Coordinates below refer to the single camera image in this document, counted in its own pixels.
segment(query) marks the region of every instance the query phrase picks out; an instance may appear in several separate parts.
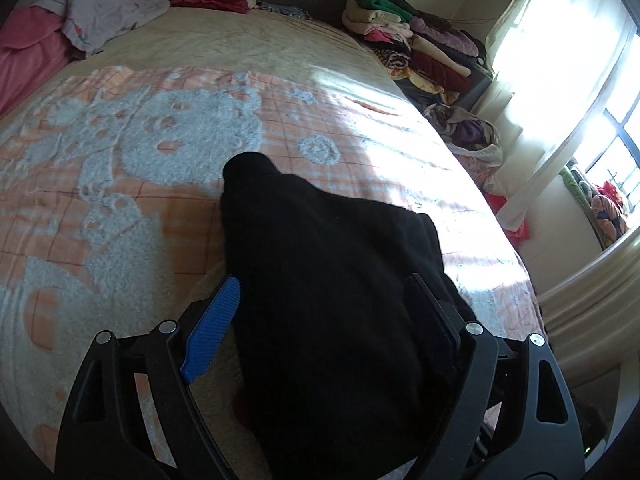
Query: black sweater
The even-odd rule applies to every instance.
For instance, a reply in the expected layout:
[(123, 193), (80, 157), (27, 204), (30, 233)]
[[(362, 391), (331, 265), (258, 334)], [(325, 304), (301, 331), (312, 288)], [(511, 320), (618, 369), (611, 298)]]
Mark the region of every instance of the black sweater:
[(425, 446), (449, 391), (421, 362), (402, 283), (474, 315), (431, 219), (232, 158), (221, 198), (252, 431), (274, 480), (374, 480)]

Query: sheer curtain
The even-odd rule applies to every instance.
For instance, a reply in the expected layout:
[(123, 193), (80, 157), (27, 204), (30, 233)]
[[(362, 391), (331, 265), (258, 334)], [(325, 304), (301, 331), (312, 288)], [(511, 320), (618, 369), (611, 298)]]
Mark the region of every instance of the sheer curtain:
[(508, 199), (503, 228), (517, 230), (602, 113), (635, 32), (620, 0), (513, 0), (498, 20), (496, 77), (473, 112), (500, 133), (504, 164), (485, 189)]

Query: red pillow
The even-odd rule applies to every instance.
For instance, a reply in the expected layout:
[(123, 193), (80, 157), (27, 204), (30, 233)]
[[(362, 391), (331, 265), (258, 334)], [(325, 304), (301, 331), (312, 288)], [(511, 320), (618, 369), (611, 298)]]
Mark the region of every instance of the red pillow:
[(199, 9), (231, 10), (246, 14), (249, 4), (246, 0), (169, 0), (172, 7), (197, 7)]

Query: pink blanket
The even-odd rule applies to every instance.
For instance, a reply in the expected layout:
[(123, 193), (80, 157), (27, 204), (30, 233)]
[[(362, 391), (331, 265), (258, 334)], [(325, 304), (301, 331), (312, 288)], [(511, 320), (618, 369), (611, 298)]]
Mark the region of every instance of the pink blanket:
[(41, 7), (14, 9), (0, 30), (0, 117), (68, 65), (64, 18)]

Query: bedspread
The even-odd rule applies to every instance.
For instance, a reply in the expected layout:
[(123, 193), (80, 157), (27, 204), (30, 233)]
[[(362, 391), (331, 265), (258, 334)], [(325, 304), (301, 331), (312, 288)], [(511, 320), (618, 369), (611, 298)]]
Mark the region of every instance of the bedspread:
[[(428, 213), (478, 318), (496, 335), (542, 330), (526, 270), (477, 188), (418, 111), (395, 101), (390, 112), (256, 72), (117, 66), (56, 83), (15, 116), (0, 135), (0, 400), (47, 464), (94, 335), (145, 333), (223, 272), (218, 199), (236, 153)], [(231, 331), (192, 391), (240, 478), (264, 478), (232, 415), (239, 381)], [(154, 449), (170, 462), (138, 384)]]

